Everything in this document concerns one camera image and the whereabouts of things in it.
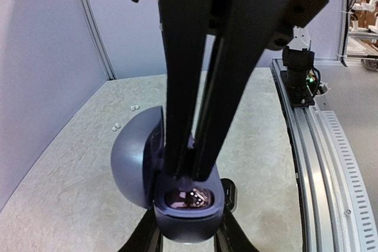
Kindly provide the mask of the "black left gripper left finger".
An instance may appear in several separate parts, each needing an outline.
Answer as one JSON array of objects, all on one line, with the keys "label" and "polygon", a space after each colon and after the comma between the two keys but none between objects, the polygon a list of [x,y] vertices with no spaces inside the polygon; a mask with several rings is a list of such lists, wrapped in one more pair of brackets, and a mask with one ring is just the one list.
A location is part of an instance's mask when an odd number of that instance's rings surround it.
[{"label": "black left gripper left finger", "polygon": [[158,228],[154,210],[147,210],[118,252],[161,251],[163,251],[163,235]]}]

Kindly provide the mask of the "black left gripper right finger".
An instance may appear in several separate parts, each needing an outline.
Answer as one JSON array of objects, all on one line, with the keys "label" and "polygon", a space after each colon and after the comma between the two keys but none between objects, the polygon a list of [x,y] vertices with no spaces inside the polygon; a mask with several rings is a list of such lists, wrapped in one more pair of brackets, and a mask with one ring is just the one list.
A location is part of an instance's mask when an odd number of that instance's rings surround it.
[{"label": "black left gripper right finger", "polygon": [[237,188],[229,178],[222,178],[224,189],[224,210],[220,226],[214,235],[214,250],[216,252],[258,252],[250,242],[233,215],[236,208]]}]

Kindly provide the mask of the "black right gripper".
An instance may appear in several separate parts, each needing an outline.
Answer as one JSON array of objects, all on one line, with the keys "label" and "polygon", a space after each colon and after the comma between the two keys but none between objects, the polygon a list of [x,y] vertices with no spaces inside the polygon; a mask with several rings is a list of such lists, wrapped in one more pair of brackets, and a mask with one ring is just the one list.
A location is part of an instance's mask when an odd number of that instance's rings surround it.
[{"label": "black right gripper", "polygon": [[306,27],[328,1],[158,0],[167,66],[167,175],[180,178],[185,173],[206,36],[217,36],[217,54],[195,133],[195,181],[209,177],[264,50],[285,48],[294,39],[294,29]]}]

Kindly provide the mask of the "purple earbud charging case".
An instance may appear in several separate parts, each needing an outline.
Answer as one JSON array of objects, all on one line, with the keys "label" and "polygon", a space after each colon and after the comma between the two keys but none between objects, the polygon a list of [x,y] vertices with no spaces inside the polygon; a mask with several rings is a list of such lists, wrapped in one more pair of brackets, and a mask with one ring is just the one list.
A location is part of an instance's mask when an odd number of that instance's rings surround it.
[{"label": "purple earbud charging case", "polygon": [[164,112],[162,106],[141,111],[120,131],[112,148],[111,169],[120,192],[131,203],[154,210],[162,234],[180,243],[199,243],[211,238],[223,216],[224,189],[217,168],[196,188],[213,193],[212,206],[199,210],[169,207],[165,194],[177,188],[177,179],[164,172]]}]

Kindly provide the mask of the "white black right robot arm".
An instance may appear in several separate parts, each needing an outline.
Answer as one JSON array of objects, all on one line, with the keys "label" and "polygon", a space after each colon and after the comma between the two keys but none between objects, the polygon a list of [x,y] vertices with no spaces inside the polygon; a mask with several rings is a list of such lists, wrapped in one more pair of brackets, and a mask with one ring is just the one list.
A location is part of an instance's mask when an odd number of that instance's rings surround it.
[{"label": "white black right robot arm", "polygon": [[158,0],[167,66],[167,175],[209,177],[265,50],[282,51],[289,91],[300,98],[314,53],[289,43],[295,27],[306,27],[328,1]]}]

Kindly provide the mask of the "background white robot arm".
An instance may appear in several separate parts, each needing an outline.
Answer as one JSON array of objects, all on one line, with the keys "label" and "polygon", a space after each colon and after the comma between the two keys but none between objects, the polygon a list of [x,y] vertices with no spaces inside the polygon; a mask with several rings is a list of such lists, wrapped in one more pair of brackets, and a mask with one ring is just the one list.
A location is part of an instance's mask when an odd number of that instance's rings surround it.
[{"label": "background white robot arm", "polygon": [[352,31],[377,29],[377,0],[361,0],[353,5],[350,10],[350,27]]}]

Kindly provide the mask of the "white clip earbud right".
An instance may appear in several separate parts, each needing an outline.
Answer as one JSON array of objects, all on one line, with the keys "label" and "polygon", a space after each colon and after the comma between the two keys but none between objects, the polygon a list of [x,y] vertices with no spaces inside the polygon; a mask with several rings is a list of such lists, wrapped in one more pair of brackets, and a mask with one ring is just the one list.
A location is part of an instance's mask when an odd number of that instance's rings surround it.
[{"label": "white clip earbud right", "polygon": [[113,131],[113,132],[117,132],[120,128],[121,128],[121,125],[120,125],[119,123],[115,123],[115,124],[112,126],[112,131]]}]

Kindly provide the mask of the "white clip earbud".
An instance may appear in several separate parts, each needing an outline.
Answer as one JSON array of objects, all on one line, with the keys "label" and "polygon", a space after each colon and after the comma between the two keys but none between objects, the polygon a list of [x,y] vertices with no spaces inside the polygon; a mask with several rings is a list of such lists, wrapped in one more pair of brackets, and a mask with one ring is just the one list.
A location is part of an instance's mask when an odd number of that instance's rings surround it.
[{"label": "white clip earbud", "polygon": [[112,126],[112,131],[113,131],[113,132],[117,132],[120,128],[121,128],[121,125],[120,125],[119,123],[115,123],[115,124]]},{"label": "white clip earbud", "polygon": [[136,104],[136,105],[132,105],[132,106],[130,107],[130,110],[133,111],[133,112],[136,111],[136,110],[139,110],[139,109],[140,109],[140,107],[139,107],[139,105],[137,105],[137,104]]}]

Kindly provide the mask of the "white clip earbud rear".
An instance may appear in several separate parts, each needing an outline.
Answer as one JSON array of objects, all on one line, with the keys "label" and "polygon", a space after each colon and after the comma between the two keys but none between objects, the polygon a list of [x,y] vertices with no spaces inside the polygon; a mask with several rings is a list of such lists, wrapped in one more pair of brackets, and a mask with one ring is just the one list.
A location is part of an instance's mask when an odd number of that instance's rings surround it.
[{"label": "white clip earbud rear", "polygon": [[136,104],[136,105],[132,105],[132,106],[130,107],[130,110],[133,111],[133,112],[136,111],[136,110],[139,110],[139,109],[140,109],[140,107],[139,107],[139,105],[137,105],[137,104]]}]

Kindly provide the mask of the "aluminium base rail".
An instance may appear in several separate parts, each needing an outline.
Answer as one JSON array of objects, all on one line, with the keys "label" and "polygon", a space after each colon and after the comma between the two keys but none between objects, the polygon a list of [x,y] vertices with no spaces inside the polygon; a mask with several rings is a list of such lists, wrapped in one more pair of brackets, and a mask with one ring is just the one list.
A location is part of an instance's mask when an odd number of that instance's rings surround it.
[{"label": "aluminium base rail", "polygon": [[281,60],[272,75],[281,99],[298,173],[304,251],[377,251],[372,206],[335,111],[324,94],[292,107]]}]

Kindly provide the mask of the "left aluminium frame post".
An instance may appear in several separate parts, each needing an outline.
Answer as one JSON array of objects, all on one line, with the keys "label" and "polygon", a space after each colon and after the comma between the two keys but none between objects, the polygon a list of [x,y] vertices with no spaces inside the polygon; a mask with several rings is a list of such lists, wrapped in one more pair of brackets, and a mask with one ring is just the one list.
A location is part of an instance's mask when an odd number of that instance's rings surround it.
[{"label": "left aluminium frame post", "polygon": [[116,80],[116,74],[110,62],[109,55],[100,34],[100,29],[97,25],[94,12],[92,10],[90,0],[79,0],[82,6],[84,19],[89,30],[90,37],[93,41],[94,47],[98,53],[100,63],[104,69],[108,80]]}]

